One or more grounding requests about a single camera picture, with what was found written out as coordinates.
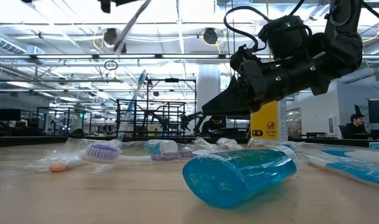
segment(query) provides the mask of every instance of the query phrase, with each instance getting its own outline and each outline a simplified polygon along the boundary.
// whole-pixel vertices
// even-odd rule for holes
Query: yellow sign
[[[251,114],[251,138],[279,140],[279,103],[277,101],[263,105]]]

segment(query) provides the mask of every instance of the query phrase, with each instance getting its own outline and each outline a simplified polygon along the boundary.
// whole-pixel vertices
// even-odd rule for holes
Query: table surface
[[[0,148],[0,223],[379,223],[379,188],[300,163],[285,183],[239,208],[209,207],[187,188],[184,162],[23,167],[61,144]]]

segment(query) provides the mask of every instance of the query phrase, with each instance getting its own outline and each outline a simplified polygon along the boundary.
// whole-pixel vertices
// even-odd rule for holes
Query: black robotic arm
[[[203,112],[249,114],[306,88],[311,88],[314,95],[326,93],[331,80],[361,65],[362,39],[357,27],[362,4],[365,4],[362,0],[332,0],[330,12],[325,16],[325,32],[314,35],[299,16],[294,16],[298,7],[290,15],[275,20],[249,6],[229,10],[224,24],[251,38],[255,45],[252,48],[243,45],[232,55],[230,66],[238,72],[238,78],[232,77],[228,88],[202,107]],[[259,49],[255,37],[227,23],[227,15],[240,9],[252,10],[268,21],[258,37],[268,44],[273,62],[261,62],[256,52],[265,47]]]

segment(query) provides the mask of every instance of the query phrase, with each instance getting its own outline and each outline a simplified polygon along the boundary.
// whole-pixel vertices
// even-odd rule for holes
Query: blue mouthwash bottle
[[[231,208],[296,171],[282,151],[244,149],[197,156],[186,163],[182,174],[198,198],[214,207]]]

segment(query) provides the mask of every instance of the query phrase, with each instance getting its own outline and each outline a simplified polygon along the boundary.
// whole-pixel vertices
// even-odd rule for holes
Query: orange object
[[[54,164],[51,164],[49,166],[49,169],[51,172],[62,172],[62,171],[70,170],[72,168],[66,165],[66,163],[58,161]]]

